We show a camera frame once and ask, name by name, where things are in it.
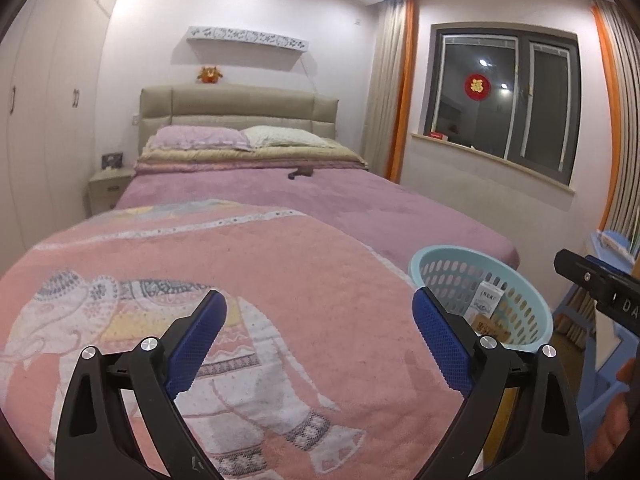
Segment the light blue laundry basket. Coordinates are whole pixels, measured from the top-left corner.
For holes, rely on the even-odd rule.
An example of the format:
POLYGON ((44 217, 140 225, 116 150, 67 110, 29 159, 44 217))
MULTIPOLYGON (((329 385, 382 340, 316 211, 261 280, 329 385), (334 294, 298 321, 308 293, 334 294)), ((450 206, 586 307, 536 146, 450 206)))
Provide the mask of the light blue laundry basket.
POLYGON ((431 289, 447 312, 463 316, 480 284, 500 290, 489 317, 508 333, 508 349, 535 352, 553 333, 552 314, 535 287, 505 263, 469 248, 435 245, 416 252, 409 263, 416 286, 431 289))

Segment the white carton box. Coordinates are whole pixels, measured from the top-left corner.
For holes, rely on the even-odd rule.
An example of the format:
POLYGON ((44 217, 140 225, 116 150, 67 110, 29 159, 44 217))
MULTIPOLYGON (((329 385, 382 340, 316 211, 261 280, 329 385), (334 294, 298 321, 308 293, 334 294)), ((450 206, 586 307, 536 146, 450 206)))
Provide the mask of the white carton box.
POLYGON ((504 291, 489 282, 482 281, 477 285, 469 307, 464 312, 465 321, 472 324, 479 316, 491 318, 497 310, 504 295, 504 291))

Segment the brown paper bag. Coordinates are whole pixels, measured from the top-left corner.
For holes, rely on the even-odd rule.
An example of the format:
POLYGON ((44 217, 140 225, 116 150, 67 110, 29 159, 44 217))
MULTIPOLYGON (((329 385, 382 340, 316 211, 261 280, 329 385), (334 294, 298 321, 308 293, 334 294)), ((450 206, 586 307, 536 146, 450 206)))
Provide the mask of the brown paper bag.
POLYGON ((502 344, 506 344, 511 337, 511 333, 504 326, 483 313, 474 316, 471 326, 480 336, 491 336, 502 344))

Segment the blue plastic stool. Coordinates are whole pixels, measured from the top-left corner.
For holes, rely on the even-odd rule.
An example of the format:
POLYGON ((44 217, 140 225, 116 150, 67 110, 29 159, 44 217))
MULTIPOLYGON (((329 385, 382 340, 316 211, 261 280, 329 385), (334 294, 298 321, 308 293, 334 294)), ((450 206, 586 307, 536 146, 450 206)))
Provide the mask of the blue plastic stool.
MULTIPOLYGON (((594 252, 583 257, 587 256, 596 257, 629 274, 628 264, 616 266, 614 259, 607 257, 603 252, 594 252)), ((570 290, 553 312, 553 318, 556 325, 572 326, 581 330, 585 336, 582 378, 576 404, 582 434, 589 442, 604 416, 608 402, 617 393, 629 390, 615 378, 615 374, 628 359, 637 355, 639 334, 631 333, 599 312, 596 302, 590 298, 588 292, 572 282, 570 290)))

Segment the dark framed window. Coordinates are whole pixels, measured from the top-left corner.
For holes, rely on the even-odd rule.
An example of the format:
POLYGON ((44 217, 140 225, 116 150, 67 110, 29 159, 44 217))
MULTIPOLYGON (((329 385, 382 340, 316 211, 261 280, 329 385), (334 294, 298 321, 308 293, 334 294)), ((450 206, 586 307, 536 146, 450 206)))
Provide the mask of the dark framed window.
POLYGON ((572 178, 582 105, 576 36, 506 26, 432 29, 422 136, 497 157, 562 185, 572 178), (469 99, 467 76, 491 83, 469 99))

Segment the purple covered bed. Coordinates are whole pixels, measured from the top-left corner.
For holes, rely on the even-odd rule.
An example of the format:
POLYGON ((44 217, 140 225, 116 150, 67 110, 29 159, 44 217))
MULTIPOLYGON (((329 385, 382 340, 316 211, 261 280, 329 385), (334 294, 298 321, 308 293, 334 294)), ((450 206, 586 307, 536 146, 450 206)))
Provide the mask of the purple covered bed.
POLYGON ((291 180, 288 169, 138 174, 118 209, 197 200, 231 200, 308 214, 373 248, 407 269, 419 249, 456 245, 484 252, 511 268, 520 265, 515 246, 465 214, 361 169, 316 169, 291 180))

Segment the pink elephant blanket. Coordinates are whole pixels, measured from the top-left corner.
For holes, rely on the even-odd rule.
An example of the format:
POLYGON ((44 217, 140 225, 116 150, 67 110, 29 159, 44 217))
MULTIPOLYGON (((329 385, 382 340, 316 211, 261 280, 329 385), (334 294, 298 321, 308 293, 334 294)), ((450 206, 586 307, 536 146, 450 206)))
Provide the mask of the pink elephant blanket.
POLYGON ((460 408, 408 275, 294 209, 206 200, 101 214, 1 279, 1 408, 45 471, 85 348, 126 352, 209 292, 222 324, 176 407, 227 479, 411 479, 460 408))

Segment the beige bedside table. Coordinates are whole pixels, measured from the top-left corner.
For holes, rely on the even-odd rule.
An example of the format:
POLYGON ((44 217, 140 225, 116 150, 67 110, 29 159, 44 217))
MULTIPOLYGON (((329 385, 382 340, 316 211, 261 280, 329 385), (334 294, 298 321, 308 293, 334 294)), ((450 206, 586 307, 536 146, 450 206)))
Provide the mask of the beige bedside table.
POLYGON ((91 214, 102 214, 115 208, 136 173, 131 168, 106 168, 88 182, 91 214))

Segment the beige orange curtain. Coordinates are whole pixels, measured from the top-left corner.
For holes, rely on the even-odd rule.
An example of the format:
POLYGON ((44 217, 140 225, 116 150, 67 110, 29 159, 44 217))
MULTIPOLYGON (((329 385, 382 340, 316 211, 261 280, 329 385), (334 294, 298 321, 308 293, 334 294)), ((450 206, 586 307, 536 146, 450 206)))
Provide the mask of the beige orange curtain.
POLYGON ((418 33, 416 0, 378 5, 361 154, 372 172, 394 183, 404 162, 418 33))

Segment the purple pillow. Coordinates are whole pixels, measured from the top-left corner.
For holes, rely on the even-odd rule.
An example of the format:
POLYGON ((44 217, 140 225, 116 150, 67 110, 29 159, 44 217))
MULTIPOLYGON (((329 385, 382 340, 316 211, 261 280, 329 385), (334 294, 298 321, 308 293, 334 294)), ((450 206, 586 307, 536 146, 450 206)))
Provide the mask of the purple pillow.
POLYGON ((170 125, 159 128, 145 146, 149 150, 235 150, 252 146, 242 131, 224 127, 170 125))

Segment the white pillow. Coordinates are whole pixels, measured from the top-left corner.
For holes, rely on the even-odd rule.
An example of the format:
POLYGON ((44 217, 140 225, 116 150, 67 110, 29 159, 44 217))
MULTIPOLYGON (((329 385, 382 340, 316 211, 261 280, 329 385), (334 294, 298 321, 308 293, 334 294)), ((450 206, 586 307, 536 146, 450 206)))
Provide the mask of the white pillow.
POLYGON ((243 130, 253 148, 272 148, 273 146, 311 146, 329 148, 331 144, 320 136, 296 128, 275 126, 254 126, 243 130))

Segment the beige padded headboard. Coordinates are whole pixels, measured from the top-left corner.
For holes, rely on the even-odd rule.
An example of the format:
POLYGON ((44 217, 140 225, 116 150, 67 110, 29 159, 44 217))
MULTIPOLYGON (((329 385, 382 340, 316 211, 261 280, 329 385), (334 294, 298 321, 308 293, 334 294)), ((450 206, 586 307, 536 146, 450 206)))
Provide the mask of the beige padded headboard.
POLYGON ((276 126, 334 139, 337 107, 337 99, 320 94, 242 84, 146 87, 140 93, 138 148, 171 125, 238 130, 276 126))

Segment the white wardrobe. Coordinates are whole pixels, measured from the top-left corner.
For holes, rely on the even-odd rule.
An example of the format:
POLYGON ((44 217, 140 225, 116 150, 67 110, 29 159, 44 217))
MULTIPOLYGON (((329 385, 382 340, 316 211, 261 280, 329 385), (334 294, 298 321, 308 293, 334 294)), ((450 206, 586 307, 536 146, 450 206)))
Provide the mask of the white wardrobe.
POLYGON ((88 217, 116 0, 26 0, 1 43, 1 267, 88 217))

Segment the small picture frame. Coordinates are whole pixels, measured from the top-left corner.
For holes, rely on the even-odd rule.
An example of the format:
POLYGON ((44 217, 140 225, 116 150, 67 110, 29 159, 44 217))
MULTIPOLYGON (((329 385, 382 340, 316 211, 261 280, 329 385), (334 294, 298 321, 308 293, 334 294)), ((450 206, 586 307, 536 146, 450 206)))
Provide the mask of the small picture frame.
POLYGON ((122 169, 124 166, 124 154, 122 152, 107 153, 101 156, 102 170, 122 169))

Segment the white wall shelf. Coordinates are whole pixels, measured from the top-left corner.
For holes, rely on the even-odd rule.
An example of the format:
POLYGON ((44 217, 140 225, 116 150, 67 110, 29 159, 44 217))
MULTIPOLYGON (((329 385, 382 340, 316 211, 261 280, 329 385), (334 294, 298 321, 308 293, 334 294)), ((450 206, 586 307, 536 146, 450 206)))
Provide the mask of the white wall shelf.
POLYGON ((237 42, 238 44, 256 44, 256 46, 274 47, 304 53, 309 49, 307 40, 275 34, 274 32, 258 32, 257 30, 190 26, 186 32, 189 40, 212 40, 237 42))

